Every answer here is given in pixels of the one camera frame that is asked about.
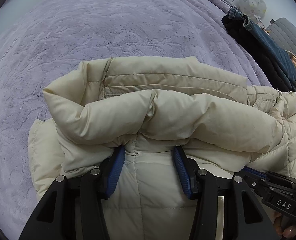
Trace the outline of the person right hand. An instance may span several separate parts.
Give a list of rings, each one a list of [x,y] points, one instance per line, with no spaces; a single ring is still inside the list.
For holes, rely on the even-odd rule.
[[[296,235],[296,222],[288,224],[288,227],[282,227],[283,215],[277,211],[274,212],[274,223],[273,226],[277,232],[277,235],[285,238],[293,238]]]

